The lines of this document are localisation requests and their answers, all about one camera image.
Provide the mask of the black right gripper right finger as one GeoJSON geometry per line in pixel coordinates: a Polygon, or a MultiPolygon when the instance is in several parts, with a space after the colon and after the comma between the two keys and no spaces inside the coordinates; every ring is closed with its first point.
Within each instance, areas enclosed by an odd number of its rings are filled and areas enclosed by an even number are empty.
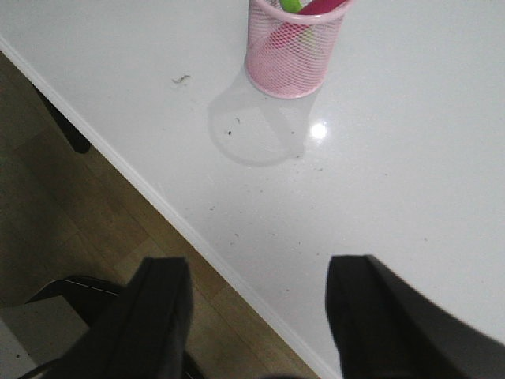
{"type": "Polygon", "coordinates": [[[372,255],[333,256],[325,308],[345,378],[502,378],[504,345],[372,255]]]}

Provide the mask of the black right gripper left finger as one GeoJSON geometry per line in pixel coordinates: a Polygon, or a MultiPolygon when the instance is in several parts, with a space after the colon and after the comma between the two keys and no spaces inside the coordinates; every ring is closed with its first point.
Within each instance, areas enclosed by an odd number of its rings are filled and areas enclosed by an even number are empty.
{"type": "Polygon", "coordinates": [[[179,378],[193,314],[189,265],[146,258],[46,378],[179,378]]]}

